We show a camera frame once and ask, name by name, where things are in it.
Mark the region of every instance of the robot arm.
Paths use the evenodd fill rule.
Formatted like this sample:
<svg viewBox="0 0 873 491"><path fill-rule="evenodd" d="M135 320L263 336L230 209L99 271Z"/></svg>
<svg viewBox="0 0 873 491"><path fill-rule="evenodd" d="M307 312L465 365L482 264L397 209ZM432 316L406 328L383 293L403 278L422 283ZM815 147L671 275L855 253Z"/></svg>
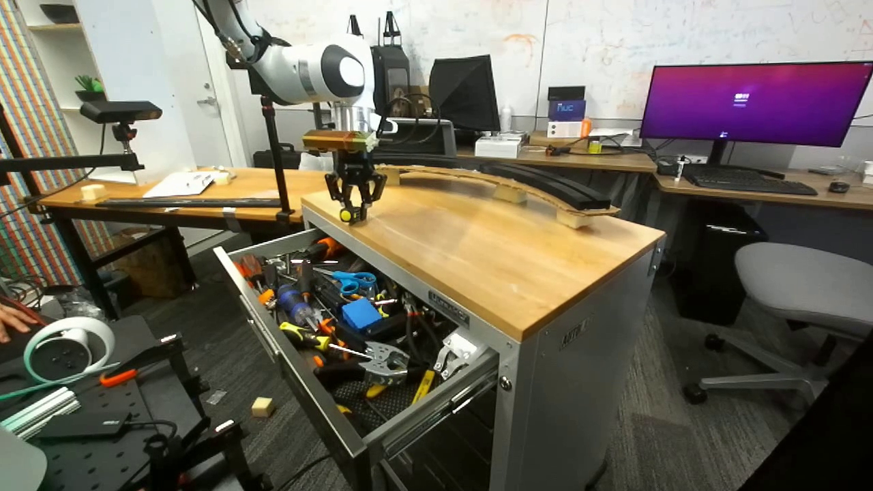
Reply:
<svg viewBox="0 0 873 491"><path fill-rule="evenodd" d="M337 128L372 134L375 59L360 35L326 43L286 43L256 25L245 0L195 0L223 49L249 69L255 92L275 104L330 102Z"/></svg>

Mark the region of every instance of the computer monitor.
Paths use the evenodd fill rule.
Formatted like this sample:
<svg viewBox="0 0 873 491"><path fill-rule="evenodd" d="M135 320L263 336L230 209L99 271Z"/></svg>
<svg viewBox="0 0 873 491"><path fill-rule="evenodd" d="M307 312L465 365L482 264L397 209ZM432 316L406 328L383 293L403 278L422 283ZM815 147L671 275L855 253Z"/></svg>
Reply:
<svg viewBox="0 0 873 491"><path fill-rule="evenodd" d="M656 66L641 121L643 139L713 139L710 164L728 141L840 147L873 62Z"/></svg>
<svg viewBox="0 0 873 491"><path fill-rule="evenodd" d="M429 79L435 117L457 126L458 141L500 132L492 55L437 57Z"/></svg>

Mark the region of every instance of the floor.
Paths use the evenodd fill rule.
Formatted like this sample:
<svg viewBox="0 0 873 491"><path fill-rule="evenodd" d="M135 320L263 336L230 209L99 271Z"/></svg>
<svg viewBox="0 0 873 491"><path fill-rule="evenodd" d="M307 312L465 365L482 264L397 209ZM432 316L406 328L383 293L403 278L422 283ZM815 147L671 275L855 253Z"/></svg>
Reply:
<svg viewBox="0 0 873 491"><path fill-rule="evenodd" d="M211 384L206 394L214 422L237 421L255 469L275 489L347 489L326 447L282 381L275 365L245 324L245 314L214 253L195 260L200 286L174 301L146 301L125 314L143 314L158 336L180 334L188 361ZM802 414L795 396L713 394L688 403L682 384L702 375L753 372L735 351L705 349L713 324L682 320L671 290L656 280L641 336L634 351L616 437L597 491L728 491L765 462L774 441ZM807 358L815 339L788 334L753 305L742 305L736 328L780 351ZM278 400L267 421L252 418L256 396Z"/></svg>

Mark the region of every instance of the office chair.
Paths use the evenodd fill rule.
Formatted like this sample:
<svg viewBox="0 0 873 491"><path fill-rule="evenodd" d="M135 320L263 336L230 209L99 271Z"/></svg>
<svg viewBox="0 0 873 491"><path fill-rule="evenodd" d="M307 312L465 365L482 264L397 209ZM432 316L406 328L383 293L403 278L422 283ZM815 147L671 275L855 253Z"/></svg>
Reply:
<svg viewBox="0 0 873 491"><path fill-rule="evenodd" d="M873 331L873 264L829 252L751 244L735 256L748 301L788 323L826 334L813 368L784 361L736 334L708 336L710 349L735 346L770 375L705 377L686 384L686 399L708 400L708 390L800 390L807 400L826 384L825 362L837 339L862 340Z"/></svg>

